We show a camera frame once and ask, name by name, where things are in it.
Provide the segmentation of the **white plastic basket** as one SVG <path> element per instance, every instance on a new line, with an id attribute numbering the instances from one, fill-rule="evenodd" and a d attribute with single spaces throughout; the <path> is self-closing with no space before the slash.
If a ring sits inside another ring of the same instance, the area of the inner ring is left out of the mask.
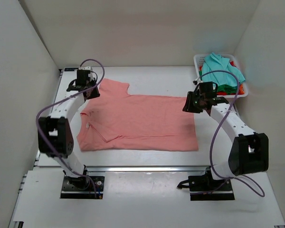
<path id="1" fill-rule="evenodd" d="M 194 66 L 195 66 L 195 70 L 196 70 L 196 74 L 197 74 L 197 78 L 200 78 L 202 79 L 203 76 L 207 75 L 207 74 L 210 74 L 210 73 L 214 73 L 214 72 L 218 72 L 218 70 L 216 71 L 211 71 L 211 72 L 208 72 L 204 75 L 200 75 L 199 71 L 200 71 L 200 67 L 203 65 L 204 63 L 204 57 L 207 56 L 209 54 L 197 54 L 193 57 L 193 63 L 194 63 Z M 226 58 L 229 58 L 230 59 L 230 62 L 233 61 L 234 62 L 234 65 L 241 71 L 240 69 L 240 65 L 239 65 L 239 62 L 236 60 L 236 58 L 231 55 L 231 54 L 220 54 L 222 57 L 226 57 Z M 247 87 L 247 84 L 246 84 L 246 81 L 243 82 L 242 84 L 243 88 L 244 88 L 244 94 L 243 95 L 238 95 L 238 98 L 240 97 L 245 97 L 248 95 L 248 87 Z M 218 96 L 223 96 L 225 97 L 226 99 L 228 100 L 232 100 L 234 98 L 235 95 L 218 95 Z"/>

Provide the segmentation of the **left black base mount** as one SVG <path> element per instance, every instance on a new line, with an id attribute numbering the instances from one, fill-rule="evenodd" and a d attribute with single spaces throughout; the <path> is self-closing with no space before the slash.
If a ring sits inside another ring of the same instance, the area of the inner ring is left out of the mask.
<path id="1" fill-rule="evenodd" d="M 92 180 L 84 177 L 74 178 L 64 175 L 61 199 L 102 200 L 105 186 L 104 175 L 90 175 Z"/>

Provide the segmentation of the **aluminium rail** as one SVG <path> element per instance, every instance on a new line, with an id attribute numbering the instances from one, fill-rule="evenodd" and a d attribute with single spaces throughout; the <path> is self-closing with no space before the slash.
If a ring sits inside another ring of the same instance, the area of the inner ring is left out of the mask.
<path id="1" fill-rule="evenodd" d="M 90 172 L 194 172 L 208 166 L 87 166 Z"/>

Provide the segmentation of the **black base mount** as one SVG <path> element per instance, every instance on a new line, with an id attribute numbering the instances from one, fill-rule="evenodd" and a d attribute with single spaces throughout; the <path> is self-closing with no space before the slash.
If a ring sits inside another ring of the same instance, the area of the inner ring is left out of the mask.
<path id="1" fill-rule="evenodd" d="M 105 186 L 104 175 L 90 175 L 92 180 L 84 177 L 74 178 L 64 175 L 61 199 L 102 200 Z"/>
<path id="2" fill-rule="evenodd" d="M 179 182 L 177 189 L 188 189 L 191 201 L 235 200 L 231 182 L 213 179 L 209 168 L 202 174 L 189 175 L 186 180 Z"/>

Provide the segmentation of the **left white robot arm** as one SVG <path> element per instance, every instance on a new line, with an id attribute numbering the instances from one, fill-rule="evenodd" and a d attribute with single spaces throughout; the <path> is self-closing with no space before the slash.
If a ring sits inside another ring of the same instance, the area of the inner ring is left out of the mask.
<path id="1" fill-rule="evenodd" d="M 54 105 L 48 116 L 38 118 L 38 148 L 55 160 L 79 189 L 85 189 L 90 177 L 86 174 L 85 165 L 73 152 L 74 138 L 70 122 L 86 100 L 97 98 L 100 94 L 96 79 L 91 76 L 91 68 L 79 68 L 75 72 L 76 79 L 69 83 L 66 97 Z"/>

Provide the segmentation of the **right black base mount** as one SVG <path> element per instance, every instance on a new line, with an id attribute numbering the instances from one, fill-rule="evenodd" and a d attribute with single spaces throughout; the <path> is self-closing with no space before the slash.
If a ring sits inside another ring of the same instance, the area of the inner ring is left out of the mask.
<path id="1" fill-rule="evenodd" d="M 231 182 L 213 179 L 209 168 L 202 174 L 189 175 L 186 180 L 179 182 L 177 189 L 188 189 L 191 201 L 235 200 Z"/>

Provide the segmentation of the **small dark label sticker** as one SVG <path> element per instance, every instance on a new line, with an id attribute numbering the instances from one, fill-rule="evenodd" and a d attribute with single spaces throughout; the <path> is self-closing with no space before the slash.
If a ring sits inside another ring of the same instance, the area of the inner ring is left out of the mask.
<path id="1" fill-rule="evenodd" d="M 65 67 L 64 68 L 64 72 L 73 72 L 73 71 L 76 71 L 78 70 L 77 67 Z"/>

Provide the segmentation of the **green t shirt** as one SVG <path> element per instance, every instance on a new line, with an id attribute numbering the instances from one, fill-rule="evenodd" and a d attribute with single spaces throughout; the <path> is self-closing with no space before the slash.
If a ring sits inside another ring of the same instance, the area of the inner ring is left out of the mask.
<path id="1" fill-rule="evenodd" d="M 220 85 L 217 88 L 217 95 L 235 95 L 237 89 L 237 86 Z"/>

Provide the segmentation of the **teal t shirt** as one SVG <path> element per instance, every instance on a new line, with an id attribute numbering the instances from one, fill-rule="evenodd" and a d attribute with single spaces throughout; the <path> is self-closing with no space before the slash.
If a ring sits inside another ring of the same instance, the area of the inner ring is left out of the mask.
<path id="1" fill-rule="evenodd" d="M 245 82 L 243 74 L 237 67 L 232 66 L 230 64 L 229 58 L 222 57 L 220 54 L 215 54 L 215 53 L 211 53 L 205 56 L 204 63 L 202 66 L 202 75 L 216 70 L 231 72 L 237 77 L 239 84 Z M 220 86 L 222 85 L 228 85 L 231 87 L 237 86 L 236 79 L 232 75 L 224 72 L 214 72 L 207 74 L 203 76 L 201 80 L 204 82 L 214 82 Z"/>

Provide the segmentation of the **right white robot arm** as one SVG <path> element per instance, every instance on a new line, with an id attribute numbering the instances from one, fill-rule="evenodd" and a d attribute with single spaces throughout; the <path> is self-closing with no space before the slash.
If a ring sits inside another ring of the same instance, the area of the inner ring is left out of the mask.
<path id="1" fill-rule="evenodd" d="M 217 84 L 194 82 L 196 88 L 189 91 L 183 111 L 199 114 L 206 111 L 218 122 L 232 142 L 228 160 L 211 163 L 200 176 L 190 176 L 178 184 L 178 188 L 191 188 L 203 194 L 218 190 L 230 179 L 245 174 L 265 172 L 269 168 L 269 139 L 265 133 L 257 133 L 248 127 L 234 112 L 232 104 L 217 96 Z"/>

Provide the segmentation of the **salmon pink t shirt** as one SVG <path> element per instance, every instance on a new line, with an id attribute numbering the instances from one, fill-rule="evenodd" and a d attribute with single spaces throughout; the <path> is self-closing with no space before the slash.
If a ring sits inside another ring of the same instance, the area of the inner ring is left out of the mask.
<path id="1" fill-rule="evenodd" d="M 100 97 L 81 111 L 81 151 L 106 149 L 197 151 L 194 116 L 185 97 L 130 95 L 128 83 L 104 79 Z"/>

